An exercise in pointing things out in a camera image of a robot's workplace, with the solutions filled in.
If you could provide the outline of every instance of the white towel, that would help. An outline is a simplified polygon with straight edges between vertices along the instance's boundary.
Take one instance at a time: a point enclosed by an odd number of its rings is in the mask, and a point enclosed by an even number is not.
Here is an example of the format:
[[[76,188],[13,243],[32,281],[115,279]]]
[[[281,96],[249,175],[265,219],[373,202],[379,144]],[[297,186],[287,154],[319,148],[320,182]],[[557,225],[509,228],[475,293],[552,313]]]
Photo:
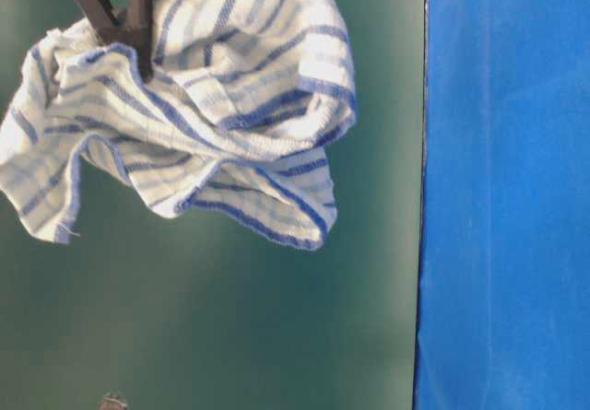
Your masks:
[[[41,240],[68,242],[79,157],[162,217],[218,210],[272,241],[320,247],[336,220],[324,146],[356,119],[334,0],[159,0],[155,75],[83,19],[28,53],[0,127],[0,189]]]

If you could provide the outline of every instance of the green tabletop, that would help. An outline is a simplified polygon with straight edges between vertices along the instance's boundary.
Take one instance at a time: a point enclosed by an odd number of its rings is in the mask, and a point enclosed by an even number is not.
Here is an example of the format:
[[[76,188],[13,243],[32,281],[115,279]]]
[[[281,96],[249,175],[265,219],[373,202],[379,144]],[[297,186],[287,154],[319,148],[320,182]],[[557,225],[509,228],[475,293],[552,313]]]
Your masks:
[[[39,242],[0,197],[0,406],[134,410],[409,409],[423,0],[336,0],[359,124],[328,148],[339,218],[319,252],[221,214],[165,220],[85,165],[69,246]],[[74,0],[0,0],[0,105],[26,50]]]

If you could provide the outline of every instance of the small metal object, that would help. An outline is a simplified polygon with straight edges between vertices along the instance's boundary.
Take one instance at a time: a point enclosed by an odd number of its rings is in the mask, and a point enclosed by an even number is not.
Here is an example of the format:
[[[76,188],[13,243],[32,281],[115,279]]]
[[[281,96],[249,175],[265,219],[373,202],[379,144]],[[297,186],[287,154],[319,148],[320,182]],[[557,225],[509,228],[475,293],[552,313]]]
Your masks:
[[[124,23],[114,15],[110,0],[77,0],[102,44],[121,42],[137,51],[141,76],[149,80],[151,69],[153,0],[127,0],[129,7]]]
[[[107,393],[100,400],[99,410],[128,410],[127,401],[120,393]]]

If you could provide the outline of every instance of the blue backdrop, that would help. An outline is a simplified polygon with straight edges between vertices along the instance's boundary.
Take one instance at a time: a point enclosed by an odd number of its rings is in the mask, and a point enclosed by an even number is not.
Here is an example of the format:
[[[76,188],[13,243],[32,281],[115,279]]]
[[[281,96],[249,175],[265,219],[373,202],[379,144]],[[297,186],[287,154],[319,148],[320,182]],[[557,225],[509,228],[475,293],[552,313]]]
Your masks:
[[[430,0],[416,407],[590,408],[590,0]]]

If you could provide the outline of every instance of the blue tarp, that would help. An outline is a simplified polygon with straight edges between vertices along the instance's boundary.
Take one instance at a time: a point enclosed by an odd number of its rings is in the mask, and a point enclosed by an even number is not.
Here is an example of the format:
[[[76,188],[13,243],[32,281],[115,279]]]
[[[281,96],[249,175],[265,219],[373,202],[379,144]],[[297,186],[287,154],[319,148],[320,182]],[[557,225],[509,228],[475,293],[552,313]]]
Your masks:
[[[590,0],[430,0],[419,410],[590,408]]]

